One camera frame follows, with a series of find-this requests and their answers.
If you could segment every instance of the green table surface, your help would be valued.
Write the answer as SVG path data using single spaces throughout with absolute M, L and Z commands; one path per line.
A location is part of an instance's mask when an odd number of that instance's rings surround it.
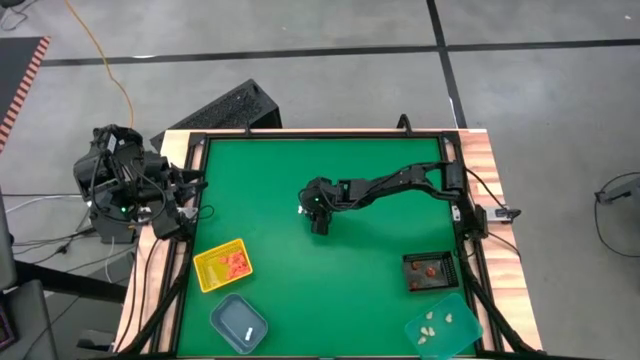
M 238 355 L 209 321 L 231 293 L 268 322 L 252 356 L 415 355 L 405 324 L 452 292 L 464 297 L 462 284 L 410 293 L 401 269 L 402 255 L 454 249 L 449 204 L 408 191 L 334 214 L 320 236 L 297 194 L 317 176 L 374 178 L 438 160 L 435 139 L 212 141 L 201 206 L 216 212 L 199 221 L 193 254 L 242 238 L 254 272 L 203 294 L 192 267 L 178 355 Z M 439 175 L 429 176 L 438 187 Z

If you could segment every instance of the gray floor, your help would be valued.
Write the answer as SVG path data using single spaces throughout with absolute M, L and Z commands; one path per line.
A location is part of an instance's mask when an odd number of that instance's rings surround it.
M 109 56 L 435 42 L 420 0 L 74 3 Z M 636 1 L 437 4 L 450 44 L 640 37 Z M 61 1 L 40 0 L 28 14 L 17 31 L 1 36 L 51 35 L 49 59 L 97 56 Z M 640 48 L 455 53 L 451 60 L 468 125 L 489 129 L 506 198 L 524 210 L 515 232 L 545 349 L 637 358 L 640 260 L 621 258 L 598 242 L 592 211 L 593 192 L 606 180 L 639 168 Z M 436 54 L 113 69 L 146 137 L 248 78 L 280 105 L 287 127 L 386 127 L 402 112 L 416 127 L 454 126 Z M 91 128 L 126 121 L 123 99 L 102 67 L 41 69 L 0 156 L 4 191 L 76 191 L 71 166 L 88 150 Z M 25 239 L 64 235 L 83 210 L 77 200 L 45 202 L 12 213 L 10 226 Z M 603 232 L 618 249 L 640 253 L 639 213 L 629 203 L 602 209 Z M 51 251 L 42 250 L 24 259 Z M 68 269 L 109 250 L 96 239 L 78 241 L 71 253 L 45 264 Z

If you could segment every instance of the wooden table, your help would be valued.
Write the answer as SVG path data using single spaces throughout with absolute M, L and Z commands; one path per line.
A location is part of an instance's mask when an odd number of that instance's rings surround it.
M 209 133 L 241 133 L 244 130 L 225 129 L 225 130 L 209 130 Z M 278 130 L 253 130 L 259 132 L 394 132 L 404 131 L 402 129 L 278 129 Z M 438 131 L 437 129 L 416 129 L 414 131 Z M 489 135 L 484 129 L 464 129 L 455 130 L 459 132 L 464 161 L 468 168 L 478 174 L 487 183 L 491 191 L 504 202 L 502 197 L 502 187 L 498 171 L 493 158 Z M 192 164 L 185 164 L 187 152 L 189 148 L 190 130 L 168 130 L 165 133 L 161 154 L 169 159 L 169 162 L 185 167 L 191 165 L 192 168 L 199 168 L 202 157 L 203 146 L 196 145 Z M 473 177 L 469 177 L 469 183 L 474 201 L 484 207 L 495 207 L 496 204 L 489 196 L 482 185 Z M 506 239 L 514 246 L 516 245 L 511 225 L 489 224 L 489 231 Z M 158 305 L 159 293 L 165 266 L 168 261 L 169 242 L 160 242 L 153 254 L 149 254 L 151 247 L 155 241 L 153 230 L 147 226 L 142 230 L 139 241 L 139 250 L 135 266 L 136 281 L 138 286 L 134 294 L 133 287 L 129 286 L 127 297 L 125 300 L 120 326 L 118 327 L 117 341 L 123 336 L 125 326 L 129 320 L 132 311 L 132 300 L 135 296 L 135 308 L 133 309 L 133 319 L 130 329 L 120 348 L 126 347 L 138 332 L 140 312 L 142 311 L 143 324 L 146 319 L 153 313 Z M 516 330 L 522 339 L 534 348 L 540 349 L 540 338 L 536 327 L 533 310 L 529 301 L 529 293 L 525 283 L 522 266 L 517 255 L 513 250 L 502 244 L 493 237 L 483 240 L 483 249 L 486 259 L 486 265 L 489 273 L 491 288 L 493 292 L 494 302 L 498 309 L 502 312 L 511 326 Z M 182 260 L 184 252 L 184 244 L 178 245 L 178 251 L 174 261 L 174 269 L 172 275 L 177 274 L 179 264 Z M 147 275 L 146 297 L 143 306 L 140 305 L 142 300 L 142 283 L 144 279 L 145 263 L 149 259 L 149 273 Z M 493 339 L 491 331 L 489 331 L 489 321 L 482 305 L 476 301 L 478 308 L 478 317 L 485 328 L 483 343 L 486 350 L 493 350 Z M 170 343 L 170 334 L 173 327 L 173 318 L 175 313 L 175 301 L 167 311 L 164 323 L 162 325 L 162 335 L 160 337 L 158 351 L 168 351 Z

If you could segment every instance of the teal plastic tray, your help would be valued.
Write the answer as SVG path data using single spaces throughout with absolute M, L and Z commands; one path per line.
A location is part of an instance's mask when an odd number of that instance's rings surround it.
M 427 319 L 429 313 L 432 314 L 431 319 Z M 451 314 L 451 322 L 446 321 L 448 314 Z M 422 328 L 432 328 L 435 335 L 423 335 Z M 405 326 L 404 331 L 423 359 L 450 359 L 482 337 L 482 326 L 458 294 L 447 296 L 418 315 Z M 423 336 L 426 342 L 419 345 L 418 341 Z

